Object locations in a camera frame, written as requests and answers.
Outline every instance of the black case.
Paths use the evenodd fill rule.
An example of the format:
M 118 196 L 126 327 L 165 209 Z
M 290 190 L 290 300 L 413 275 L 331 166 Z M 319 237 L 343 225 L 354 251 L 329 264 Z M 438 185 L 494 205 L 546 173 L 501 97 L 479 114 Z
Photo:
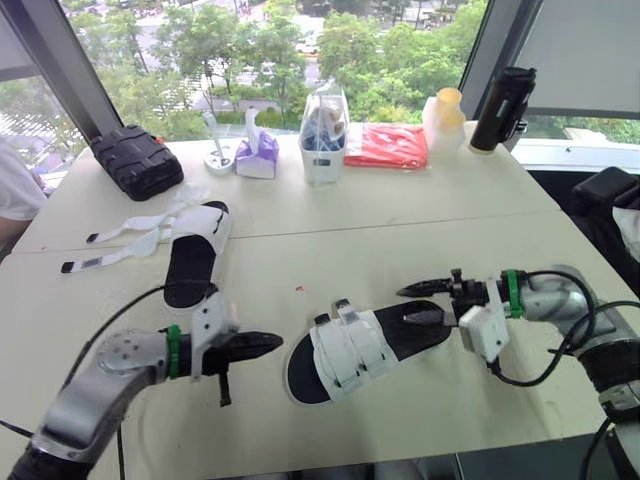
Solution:
M 91 150 L 132 200 L 147 200 L 184 178 L 175 155 L 137 125 L 127 125 L 92 139 Z

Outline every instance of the white sandal strap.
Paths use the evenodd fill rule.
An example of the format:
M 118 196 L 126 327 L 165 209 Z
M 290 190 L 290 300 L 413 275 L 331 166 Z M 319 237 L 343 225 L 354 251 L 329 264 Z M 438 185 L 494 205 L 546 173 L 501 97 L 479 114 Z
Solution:
M 158 243 L 189 235 L 204 237 L 213 247 L 216 255 L 222 254 L 231 232 L 231 216 L 215 207 L 197 205 L 180 212 L 177 217 L 168 217 L 159 227 L 147 232 L 117 252 L 85 261 L 70 261 L 62 265 L 62 273 L 76 273 L 83 270 L 112 265 L 129 257 L 144 258 L 156 251 Z
M 355 312 L 340 302 L 339 319 L 313 327 L 313 361 L 331 400 L 339 400 L 398 363 L 371 310 Z
M 208 193 L 208 190 L 202 186 L 183 185 L 169 204 L 166 212 L 160 215 L 128 218 L 118 228 L 102 233 L 92 233 L 87 238 L 87 243 L 106 242 L 107 240 L 118 237 L 126 230 L 145 231 L 167 225 L 168 217 L 175 215 L 187 207 L 200 204 L 206 199 Z

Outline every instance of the car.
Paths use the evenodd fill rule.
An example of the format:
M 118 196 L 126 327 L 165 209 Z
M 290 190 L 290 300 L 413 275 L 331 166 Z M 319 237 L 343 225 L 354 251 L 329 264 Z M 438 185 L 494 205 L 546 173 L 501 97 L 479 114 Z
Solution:
M 311 43 L 299 43 L 296 45 L 296 51 L 302 55 L 317 55 L 318 46 Z

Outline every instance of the white table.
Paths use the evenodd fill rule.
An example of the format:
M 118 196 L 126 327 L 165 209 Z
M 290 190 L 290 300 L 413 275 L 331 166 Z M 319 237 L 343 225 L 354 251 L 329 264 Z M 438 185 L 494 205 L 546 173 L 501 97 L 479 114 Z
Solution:
M 2 416 L 35 428 L 83 342 L 111 313 L 161 283 L 168 246 L 151 258 L 76 275 L 59 274 L 70 257 L 102 250 L 11 255 L 0 268 Z M 286 471 L 437 455 L 563 438 L 593 432 L 604 417 L 582 367 L 561 362 L 541 386 L 500 383 L 463 350 L 458 332 L 433 350 L 344 401 L 300 406 L 285 391 L 284 366 L 312 318 L 347 297 L 356 308 L 404 301 L 394 292 L 410 282 L 447 276 L 461 267 L 483 278 L 504 268 L 553 263 L 578 267 L 604 299 L 632 293 L 562 213 L 454 220 L 403 226 L 301 233 L 230 241 L 221 285 L 237 302 L 245 329 L 282 335 L 284 346 L 233 365 L 233 405 L 218 407 L 217 379 L 170 381 L 148 389 L 124 423 L 128 478 L 195 479 Z M 303 291 L 296 288 L 303 286 Z M 623 312 L 636 331 L 640 315 Z M 114 329 L 188 328 L 161 294 L 143 301 Z M 551 325 L 510 322 L 513 344 L 503 368 L 529 378 L 546 366 L 559 334 Z M 0 471 L 24 441 L 0 430 Z M 115 460 L 93 478 L 111 479 Z
M 472 128 L 467 125 L 468 137 Z M 238 142 L 223 143 L 235 152 Z M 214 176 L 202 163 L 211 141 L 168 146 L 186 181 L 207 185 L 213 198 L 227 202 L 234 238 L 559 211 L 502 145 L 489 155 L 463 146 L 457 157 L 434 158 L 432 168 L 420 172 L 345 167 L 338 183 L 311 188 L 304 181 L 297 136 L 279 137 L 279 143 L 273 181 Z M 90 233 L 111 230 L 127 217 L 165 211 L 177 188 L 133 202 L 85 150 L 14 252 L 100 247 L 85 243 Z M 109 245 L 132 238 L 124 235 Z

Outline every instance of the red plastic bag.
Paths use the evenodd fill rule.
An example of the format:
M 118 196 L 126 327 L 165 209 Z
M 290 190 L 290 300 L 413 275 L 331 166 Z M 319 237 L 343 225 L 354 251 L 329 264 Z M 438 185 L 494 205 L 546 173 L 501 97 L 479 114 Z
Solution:
M 345 165 L 417 170 L 426 168 L 427 141 L 421 125 L 352 123 Z

